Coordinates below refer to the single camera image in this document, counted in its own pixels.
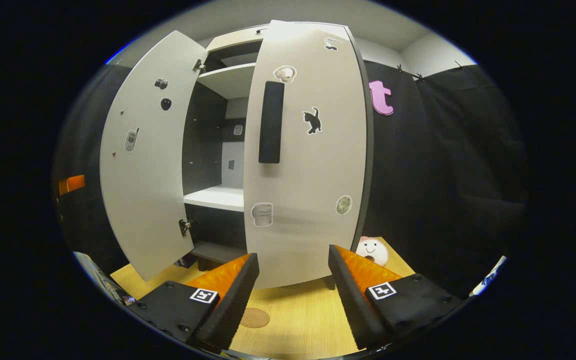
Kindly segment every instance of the cabinet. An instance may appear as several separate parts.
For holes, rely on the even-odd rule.
[[[162,39],[121,85],[100,155],[110,225],[137,273],[187,253],[257,253],[257,288],[330,275],[329,244],[354,249],[363,226],[368,96],[342,25],[273,20],[207,48]]]

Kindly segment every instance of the open cabinet door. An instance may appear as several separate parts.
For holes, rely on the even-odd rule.
[[[352,248],[364,190],[366,92],[346,27],[273,20],[250,89],[244,145],[246,246],[258,289],[330,275]]]
[[[181,151],[190,95],[208,51],[174,31],[126,77],[103,128],[99,173],[112,231],[150,280],[194,247],[182,189]]]

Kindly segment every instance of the plush toy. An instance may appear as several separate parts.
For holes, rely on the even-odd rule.
[[[385,266],[388,262],[388,248],[374,237],[362,236],[355,253],[381,266]]]

